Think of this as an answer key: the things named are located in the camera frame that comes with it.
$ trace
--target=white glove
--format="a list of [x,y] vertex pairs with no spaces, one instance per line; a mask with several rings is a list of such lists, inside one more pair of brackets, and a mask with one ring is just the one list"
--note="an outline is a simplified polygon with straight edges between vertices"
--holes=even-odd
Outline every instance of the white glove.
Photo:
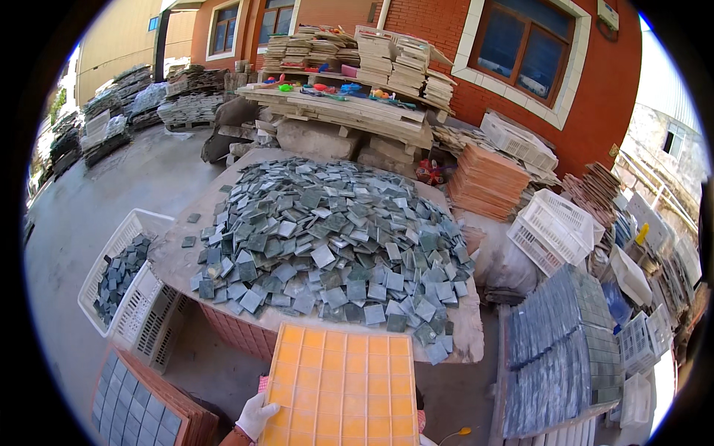
[[265,396],[265,392],[260,392],[246,401],[241,417],[236,421],[236,426],[240,427],[254,442],[258,441],[261,432],[266,428],[268,419],[280,410],[280,405],[277,402],[263,407]]
[[437,446],[437,444],[424,437],[424,434],[419,434],[419,446]]

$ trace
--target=white tile window trim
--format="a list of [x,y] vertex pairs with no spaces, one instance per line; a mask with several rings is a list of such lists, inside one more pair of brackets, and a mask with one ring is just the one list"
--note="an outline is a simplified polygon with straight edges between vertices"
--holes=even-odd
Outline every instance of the white tile window trim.
[[[236,26],[233,28],[233,48],[230,51],[224,53],[211,54],[211,47],[213,43],[213,27],[216,25],[216,14],[219,9],[225,9],[229,6],[238,5],[238,15],[236,16]],[[211,23],[208,25],[208,41],[206,42],[206,62],[217,61],[219,59],[227,59],[229,57],[236,57],[236,42],[238,41],[238,22],[241,20],[241,9],[243,8],[243,2],[241,0],[230,0],[226,3],[221,3],[218,6],[214,6],[211,11]]]
[[547,121],[550,125],[563,130],[565,121],[568,120],[570,108],[573,105],[575,93],[580,84],[580,74],[583,72],[585,55],[588,53],[588,40],[590,38],[590,25],[592,17],[570,0],[549,0],[555,6],[575,17],[575,32],[573,33],[573,43],[570,46],[570,56],[568,64],[565,66],[565,76],[560,85],[558,97],[552,108],[544,106],[540,101],[525,95],[522,91],[496,79],[482,71],[469,68],[468,58],[471,55],[473,41],[476,38],[478,24],[481,21],[484,0],[471,0],[468,7],[468,14],[463,26],[461,40],[458,42],[456,57],[454,58],[451,74],[464,81],[474,83],[486,90],[503,96],[513,103],[524,107],[537,117]]

